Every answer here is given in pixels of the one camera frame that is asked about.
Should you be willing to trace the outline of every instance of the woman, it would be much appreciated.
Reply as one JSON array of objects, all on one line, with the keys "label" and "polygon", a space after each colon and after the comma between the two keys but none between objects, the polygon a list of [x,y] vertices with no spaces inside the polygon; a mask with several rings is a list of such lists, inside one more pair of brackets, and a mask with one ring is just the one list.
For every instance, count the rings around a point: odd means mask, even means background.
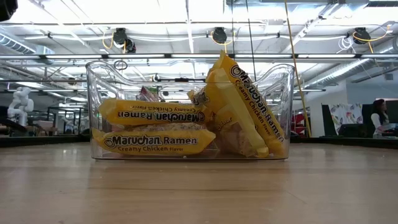
[{"label": "woman", "polygon": [[375,100],[373,102],[373,114],[371,116],[372,122],[376,130],[373,133],[373,138],[382,138],[382,133],[387,130],[388,116],[386,114],[387,106],[383,99]]}]

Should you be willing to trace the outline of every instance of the yellow ramen package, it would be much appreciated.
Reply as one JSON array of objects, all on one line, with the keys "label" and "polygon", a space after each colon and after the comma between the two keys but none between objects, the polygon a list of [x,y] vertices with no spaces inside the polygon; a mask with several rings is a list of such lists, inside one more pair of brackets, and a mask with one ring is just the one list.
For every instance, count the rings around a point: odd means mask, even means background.
[{"label": "yellow ramen package", "polygon": [[215,134],[197,124],[141,126],[132,131],[104,133],[93,129],[95,141],[103,149],[120,154],[177,156],[201,153]]},{"label": "yellow ramen package", "polygon": [[188,95],[194,104],[207,106],[216,114],[214,123],[209,125],[216,133],[216,145],[222,151],[266,157],[268,148],[225,72],[222,69],[212,70],[208,77],[213,82],[207,83],[198,93],[191,91]]},{"label": "yellow ramen package", "polygon": [[98,111],[113,124],[144,125],[162,123],[198,123],[211,119],[211,111],[195,105],[146,102],[136,100],[104,100]]},{"label": "yellow ramen package", "polygon": [[235,83],[234,86],[246,105],[256,125],[257,132],[267,144],[269,153],[273,153],[276,157],[285,157],[284,132],[268,108],[264,98],[257,88],[251,84],[252,81],[249,76],[224,51],[221,51],[221,57],[213,65],[212,69],[216,70],[219,68],[225,71],[231,83]]}]

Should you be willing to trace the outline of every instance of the wooden table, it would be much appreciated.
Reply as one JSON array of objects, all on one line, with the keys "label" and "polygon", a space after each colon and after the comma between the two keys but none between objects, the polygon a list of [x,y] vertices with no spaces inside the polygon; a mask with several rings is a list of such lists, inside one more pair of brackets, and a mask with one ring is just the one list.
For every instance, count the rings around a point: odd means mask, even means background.
[{"label": "wooden table", "polygon": [[95,161],[0,149],[0,223],[398,222],[398,151],[293,144],[286,161]]}]

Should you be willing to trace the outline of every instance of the white shirt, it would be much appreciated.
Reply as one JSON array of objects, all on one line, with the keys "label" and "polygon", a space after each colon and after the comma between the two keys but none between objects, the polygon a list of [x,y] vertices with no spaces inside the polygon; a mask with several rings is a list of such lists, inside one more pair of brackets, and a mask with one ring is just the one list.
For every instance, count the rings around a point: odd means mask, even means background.
[{"label": "white shirt", "polygon": [[383,131],[385,129],[388,129],[388,128],[381,128],[381,130],[379,129],[380,127],[387,127],[388,124],[390,123],[390,121],[388,120],[387,114],[384,113],[384,116],[386,117],[386,120],[381,124],[380,116],[377,113],[372,114],[371,119],[372,119],[374,127],[376,128],[376,130],[374,130],[373,134],[381,134],[381,133],[383,133]]}]

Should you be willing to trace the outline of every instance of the dark hair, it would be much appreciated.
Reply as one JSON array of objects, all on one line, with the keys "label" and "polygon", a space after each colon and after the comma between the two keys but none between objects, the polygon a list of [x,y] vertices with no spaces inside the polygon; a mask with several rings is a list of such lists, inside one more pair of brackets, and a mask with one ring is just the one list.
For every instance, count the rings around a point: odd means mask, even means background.
[{"label": "dark hair", "polygon": [[382,106],[383,103],[384,103],[383,99],[373,101],[373,112],[372,113],[377,113],[379,115],[380,124],[383,124],[383,122],[385,122],[385,120],[387,119],[386,115],[384,115],[384,111],[381,111],[381,109],[380,109],[380,107]]}]

